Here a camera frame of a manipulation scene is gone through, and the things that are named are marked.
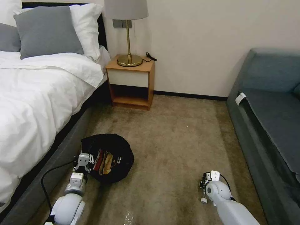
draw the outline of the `carpet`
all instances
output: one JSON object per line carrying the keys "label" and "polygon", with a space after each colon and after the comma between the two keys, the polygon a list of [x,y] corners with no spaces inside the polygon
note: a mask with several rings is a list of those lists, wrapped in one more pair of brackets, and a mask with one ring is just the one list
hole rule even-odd
{"label": "carpet", "polygon": [[[222,224],[212,203],[200,202],[199,180],[211,170],[267,224],[225,102],[155,95],[150,111],[98,105],[87,136],[100,133],[124,137],[135,161],[118,183],[89,179],[80,225]],[[70,174],[51,193],[53,204]],[[47,214],[44,203],[28,225],[43,224]]]}

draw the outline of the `gray sofa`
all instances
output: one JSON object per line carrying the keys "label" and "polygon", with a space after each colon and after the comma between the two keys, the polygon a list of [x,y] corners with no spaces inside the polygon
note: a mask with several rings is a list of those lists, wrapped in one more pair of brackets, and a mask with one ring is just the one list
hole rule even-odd
{"label": "gray sofa", "polygon": [[[228,110],[268,224],[300,224],[300,52],[250,50]],[[246,95],[239,106],[235,99]]]}

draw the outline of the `white bedsheet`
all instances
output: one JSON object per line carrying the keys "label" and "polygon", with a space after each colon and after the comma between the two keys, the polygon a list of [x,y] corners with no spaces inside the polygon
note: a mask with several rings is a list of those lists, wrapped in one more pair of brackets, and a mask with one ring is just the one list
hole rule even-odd
{"label": "white bedsheet", "polygon": [[0,51],[0,212],[103,80],[99,64],[74,53],[19,58]]}

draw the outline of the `gold lamp base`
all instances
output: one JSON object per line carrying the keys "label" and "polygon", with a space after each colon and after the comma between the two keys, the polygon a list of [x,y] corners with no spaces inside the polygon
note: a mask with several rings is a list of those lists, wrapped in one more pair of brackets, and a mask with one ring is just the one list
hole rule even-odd
{"label": "gold lamp base", "polygon": [[134,67],[141,65],[143,59],[138,55],[121,55],[117,58],[117,63],[124,67]]}

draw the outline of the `black bag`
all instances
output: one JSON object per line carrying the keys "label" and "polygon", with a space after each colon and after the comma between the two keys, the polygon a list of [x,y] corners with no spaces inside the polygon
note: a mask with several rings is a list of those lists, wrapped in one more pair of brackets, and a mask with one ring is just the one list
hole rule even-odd
{"label": "black bag", "polygon": [[127,176],[134,156],[129,143],[117,134],[96,134],[81,140],[82,152],[93,155],[90,175],[103,183],[115,183]]}

